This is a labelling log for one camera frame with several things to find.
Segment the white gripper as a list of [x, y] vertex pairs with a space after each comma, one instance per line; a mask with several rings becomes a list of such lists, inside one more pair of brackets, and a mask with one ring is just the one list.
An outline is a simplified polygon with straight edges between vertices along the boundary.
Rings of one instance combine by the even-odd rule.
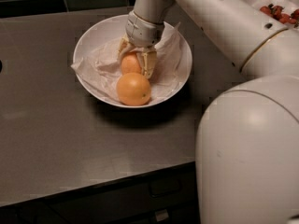
[[125, 32], [118, 48], [118, 62], [121, 63], [123, 57], [135, 49], [144, 48], [137, 53], [137, 58], [141, 66], [141, 74], [150, 79], [157, 63], [157, 51], [152, 47], [160, 42], [164, 31], [164, 24], [155, 24], [144, 21], [133, 11], [128, 14]]

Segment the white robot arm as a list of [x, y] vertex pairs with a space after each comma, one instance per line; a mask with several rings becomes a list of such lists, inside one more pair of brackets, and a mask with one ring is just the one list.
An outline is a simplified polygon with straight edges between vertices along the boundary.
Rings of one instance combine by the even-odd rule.
[[201, 224], [298, 224], [299, 35], [241, 0], [135, 0], [121, 51], [161, 39], [178, 4], [247, 78], [201, 118]]

